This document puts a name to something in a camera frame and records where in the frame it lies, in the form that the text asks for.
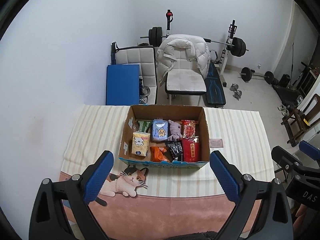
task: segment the barbell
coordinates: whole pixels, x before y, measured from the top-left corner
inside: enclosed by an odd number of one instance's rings
[[[149,44],[154,47],[159,47],[162,43],[162,38],[167,38],[168,36],[163,36],[162,35],[162,27],[153,27],[152,29],[149,30],[149,35],[148,36],[143,36],[140,37],[141,39],[149,39]],[[214,41],[210,39],[204,39],[205,42],[211,43],[220,43],[227,45],[227,49],[230,50],[230,53],[233,56],[236,57],[241,57],[245,54],[246,51],[249,51],[246,48],[246,44],[244,41],[240,38],[234,37],[232,39],[232,43],[225,43],[225,42],[220,42],[220,41]]]
[[[263,77],[264,80],[269,84],[274,84],[275,81],[275,77],[273,75],[273,73],[271,71],[267,71],[264,75],[258,75],[258,74],[253,74],[255,73],[255,71],[253,69],[250,69],[248,67],[244,67],[241,70],[241,78],[243,81],[248,82],[251,80],[252,76],[256,76],[256,77]]]

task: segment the black snack bag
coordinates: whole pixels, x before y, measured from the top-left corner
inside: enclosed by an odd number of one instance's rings
[[[183,159],[182,144],[180,141],[166,141],[165,145],[169,149],[170,155],[174,160],[178,162],[183,161],[182,160]]]

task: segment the black speaker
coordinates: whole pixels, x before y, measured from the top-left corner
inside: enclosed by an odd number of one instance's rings
[[[282,78],[279,81],[279,86],[286,88],[290,82],[290,76],[288,74],[283,74]]]

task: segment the purple plush toy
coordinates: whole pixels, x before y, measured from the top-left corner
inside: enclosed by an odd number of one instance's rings
[[[181,135],[181,124],[168,120],[170,124],[170,133],[171,135],[168,137],[168,141],[177,141],[182,138]]]

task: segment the open cardboard box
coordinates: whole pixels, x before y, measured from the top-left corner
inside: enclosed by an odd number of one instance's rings
[[[153,142],[150,137],[148,154],[146,157],[138,156],[131,153],[132,134],[139,129],[137,120],[153,120],[162,118],[163,120],[195,120],[199,124],[196,125],[196,136],[199,136],[201,161],[196,163],[177,162],[168,163],[162,161],[160,163],[151,161],[151,146],[163,147],[163,142]],[[209,132],[207,121],[203,107],[200,106],[172,106],[172,105],[134,105],[130,106],[127,119],[124,123],[121,145],[119,151],[119,159],[126,164],[144,165],[162,168],[201,168],[210,157],[209,148]]]

